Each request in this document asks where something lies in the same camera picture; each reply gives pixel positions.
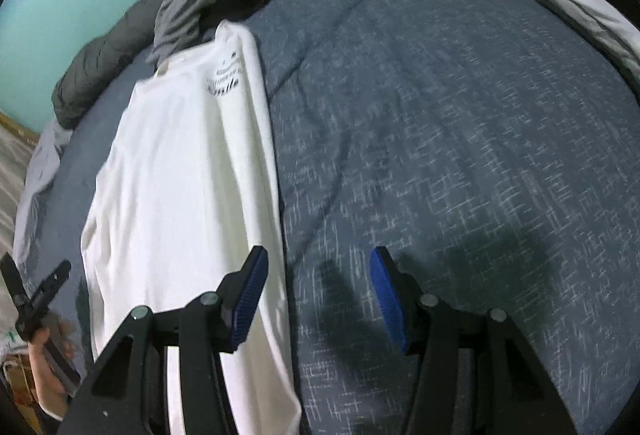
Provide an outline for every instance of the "bedding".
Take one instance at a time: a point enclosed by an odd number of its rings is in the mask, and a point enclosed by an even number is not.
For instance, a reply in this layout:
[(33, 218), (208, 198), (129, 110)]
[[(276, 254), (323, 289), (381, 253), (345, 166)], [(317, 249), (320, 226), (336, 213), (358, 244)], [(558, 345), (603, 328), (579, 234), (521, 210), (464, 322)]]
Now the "bedding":
[[(95, 357), (136, 306), (180, 309), (261, 245), (266, 283), (246, 342), (221, 355), (226, 391), (239, 434), (296, 435), (273, 141), (245, 27), (223, 21), (213, 41), (136, 83), (95, 184), (81, 237)], [(179, 375), (169, 349), (173, 435), (185, 433)]]
[(60, 158), (72, 134), (71, 130), (63, 129), (55, 118), (51, 119), (42, 130), (38, 145), (33, 151), (15, 213), (12, 256), (18, 267), (22, 267), (29, 256), (40, 221), (40, 206), (47, 198), (47, 192), (60, 167)]
[(609, 0), (540, 0), (585, 36), (619, 69), (640, 100), (640, 30), (630, 20), (640, 14), (637, 0), (624, 0), (622, 14)]
[[(510, 312), (578, 432), (602, 433), (640, 378), (640, 108), (613, 66), (535, 0), (271, 0), (247, 25), (303, 433), (399, 432), (417, 361), (386, 337), (376, 245), (452, 306)], [(76, 128), (26, 262), (34, 279), (72, 262), (54, 305), (81, 368), (80, 232), (148, 52)]]

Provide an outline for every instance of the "blue gripper pad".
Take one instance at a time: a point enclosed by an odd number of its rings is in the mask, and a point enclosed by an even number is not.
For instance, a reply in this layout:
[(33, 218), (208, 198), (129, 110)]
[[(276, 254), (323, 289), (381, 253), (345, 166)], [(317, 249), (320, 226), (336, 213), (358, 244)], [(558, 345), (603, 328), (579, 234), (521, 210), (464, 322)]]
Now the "blue gripper pad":
[(396, 279), (399, 274), (391, 255), (385, 247), (376, 247), (369, 259), (371, 281), (378, 297), (378, 305), (385, 320), (386, 330), (391, 340), (404, 354), (409, 346), (406, 335), (406, 310), (402, 306)]
[(224, 297), (223, 306), (230, 308), (230, 342), (234, 350), (249, 335), (268, 274), (269, 256), (267, 250), (260, 246), (252, 248), (242, 269), (233, 273), (234, 288), (228, 293), (230, 295)]

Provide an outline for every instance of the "black tool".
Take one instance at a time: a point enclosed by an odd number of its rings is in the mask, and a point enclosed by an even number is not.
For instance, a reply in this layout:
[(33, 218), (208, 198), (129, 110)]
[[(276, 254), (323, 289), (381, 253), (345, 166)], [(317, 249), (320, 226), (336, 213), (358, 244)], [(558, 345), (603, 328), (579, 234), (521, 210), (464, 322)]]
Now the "black tool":
[(398, 271), (385, 247), (374, 249), (370, 273), (389, 336), (405, 355), (421, 358), (403, 435), (451, 433), (459, 349), (474, 355), (466, 433), (575, 435), (558, 391), (504, 310), (481, 316), (452, 309)]
[(182, 309), (134, 308), (95, 362), (58, 435), (168, 435), (166, 349), (180, 347), (180, 392), (188, 435), (237, 435), (220, 352), (246, 340), (269, 261), (254, 247), (242, 269)]
[[(38, 286), (31, 298), (24, 289), (20, 272), (9, 254), (2, 256), (0, 271), (15, 308), (18, 310), (15, 329), (22, 339), (31, 341), (36, 331), (45, 326), (44, 323), (50, 315), (49, 305), (69, 278), (71, 264), (66, 260), (60, 263), (55, 271)], [(53, 329), (51, 330), (51, 335), (55, 336), (56, 333)], [(73, 397), (80, 384), (80, 375), (60, 353), (52, 338), (47, 339), (44, 345), (44, 355), (66, 392)]]

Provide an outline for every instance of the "bed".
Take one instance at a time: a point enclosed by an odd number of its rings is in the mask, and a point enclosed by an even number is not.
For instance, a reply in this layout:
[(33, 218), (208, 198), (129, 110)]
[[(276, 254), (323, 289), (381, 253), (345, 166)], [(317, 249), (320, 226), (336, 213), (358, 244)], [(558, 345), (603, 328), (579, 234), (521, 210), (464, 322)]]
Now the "bed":
[[(79, 237), (154, 71), (153, 3), (123, 20), (135, 46), (91, 61), (122, 44), (121, 21), (54, 92), (74, 132), (24, 269), (38, 281), (72, 262), (54, 308), (78, 326), (83, 374)], [(399, 432), (417, 361), (386, 336), (375, 245), (453, 306), (509, 311), (578, 432), (604, 433), (640, 379), (640, 108), (611, 63), (536, 0), (270, 0), (246, 25), (273, 126), (302, 433)]]

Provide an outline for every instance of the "white sheet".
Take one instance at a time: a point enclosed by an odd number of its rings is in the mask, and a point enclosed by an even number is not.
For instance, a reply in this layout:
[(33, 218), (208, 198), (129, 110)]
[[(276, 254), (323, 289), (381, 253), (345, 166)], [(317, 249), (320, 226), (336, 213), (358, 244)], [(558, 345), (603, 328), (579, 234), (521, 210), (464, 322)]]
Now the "white sheet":
[(38, 228), (42, 194), (52, 185), (72, 134), (71, 130), (63, 129), (55, 118), (46, 124), (40, 134), (15, 213), (14, 261), (18, 267), (29, 257)]
[[(263, 245), (269, 276), (254, 323), (222, 365), (240, 434), (297, 433), (279, 223), (257, 48), (246, 28), (222, 22), (215, 41), (136, 85), (98, 173), (81, 238), (94, 355), (134, 306), (182, 307)], [(183, 433), (177, 349), (168, 376), (172, 433)]]

